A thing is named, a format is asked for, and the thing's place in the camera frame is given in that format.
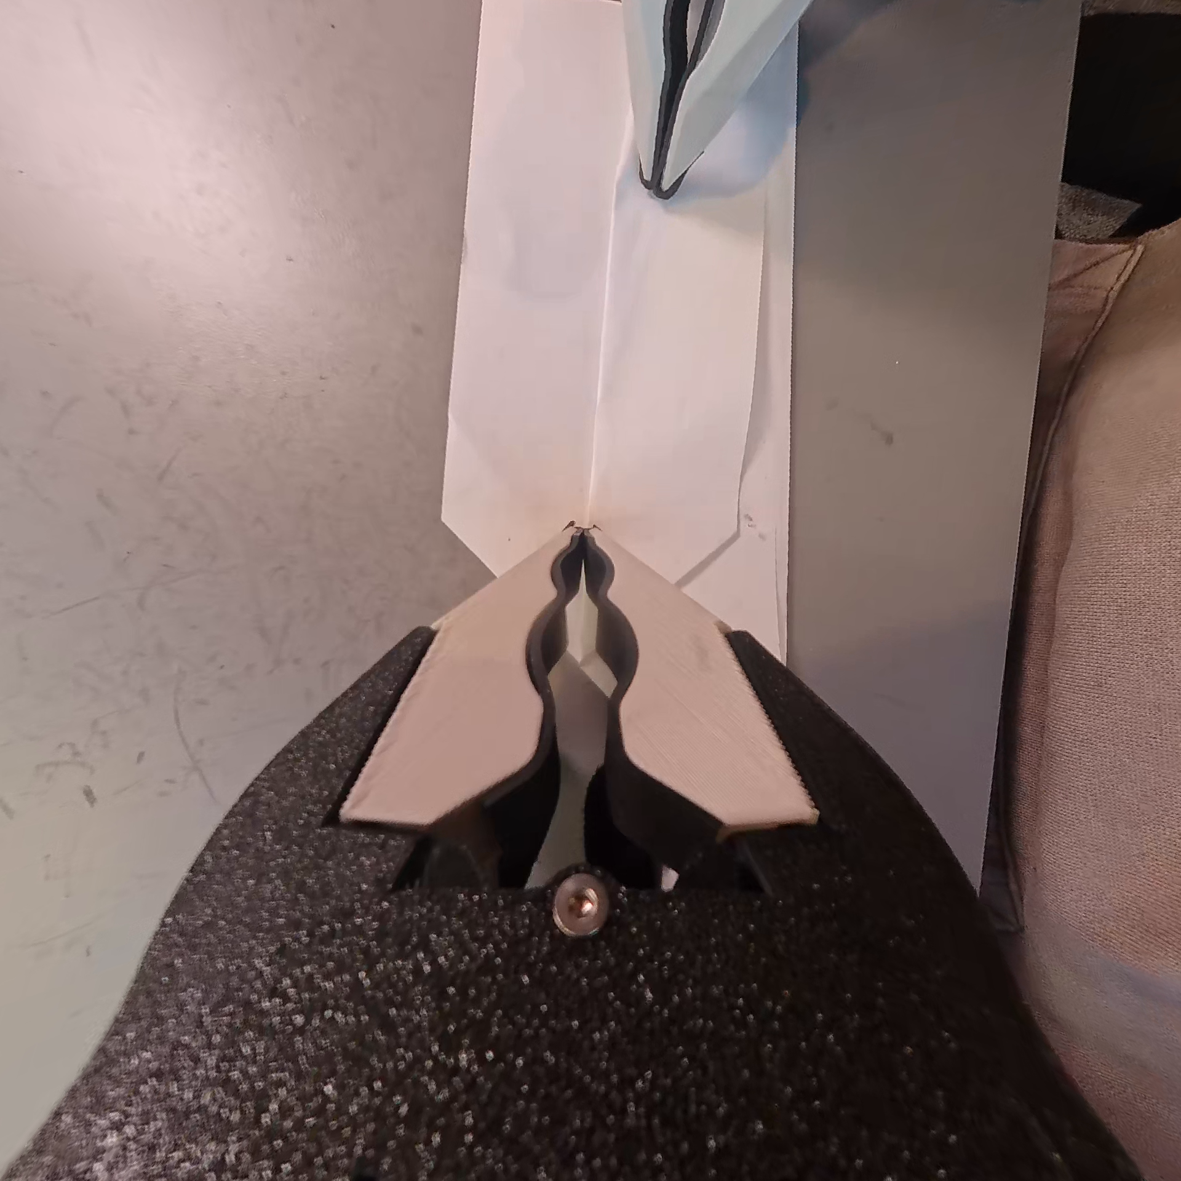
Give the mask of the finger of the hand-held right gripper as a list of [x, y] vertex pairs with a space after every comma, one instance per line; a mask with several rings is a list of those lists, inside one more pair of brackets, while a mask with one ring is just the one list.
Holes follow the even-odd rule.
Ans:
[[639, 184], [680, 184], [670, 176], [670, 128], [687, 77], [687, 0], [624, 0], [628, 128]]
[[690, 28], [690, 3], [666, 3], [656, 116], [660, 199], [678, 195], [806, 9], [810, 0], [708, 0]]

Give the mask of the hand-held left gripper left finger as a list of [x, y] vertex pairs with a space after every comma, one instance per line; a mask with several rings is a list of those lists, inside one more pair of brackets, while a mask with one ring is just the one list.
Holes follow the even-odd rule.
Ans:
[[337, 825], [462, 851], [478, 883], [530, 883], [556, 808], [549, 671], [580, 575], [584, 531], [562, 531], [429, 626]]

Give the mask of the white paper sheet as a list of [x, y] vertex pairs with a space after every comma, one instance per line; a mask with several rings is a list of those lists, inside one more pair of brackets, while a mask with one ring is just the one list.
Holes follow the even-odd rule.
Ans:
[[[799, 26], [674, 199], [624, 3], [482, 3], [441, 524], [495, 575], [602, 531], [786, 655]], [[674, 879], [586, 793], [586, 860]]]

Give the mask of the grey desk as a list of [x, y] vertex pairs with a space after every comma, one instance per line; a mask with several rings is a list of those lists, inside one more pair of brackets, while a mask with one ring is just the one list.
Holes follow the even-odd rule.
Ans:
[[[973, 883], [1081, 3], [799, 28], [788, 665]], [[439, 524], [478, 3], [4, 3], [4, 1163]]]

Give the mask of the beige printed hoodie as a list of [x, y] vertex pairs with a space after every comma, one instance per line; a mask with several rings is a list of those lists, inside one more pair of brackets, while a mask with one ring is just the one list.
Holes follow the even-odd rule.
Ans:
[[981, 902], [1145, 1177], [1181, 1166], [1178, 219], [1062, 187]]

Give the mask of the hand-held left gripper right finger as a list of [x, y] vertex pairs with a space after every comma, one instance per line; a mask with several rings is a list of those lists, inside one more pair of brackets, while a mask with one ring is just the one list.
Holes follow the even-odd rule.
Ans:
[[731, 629], [620, 539], [584, 531], [598, 655], [613, 671], [606, 811], [656, 872], [822, 811], [764, 711]]

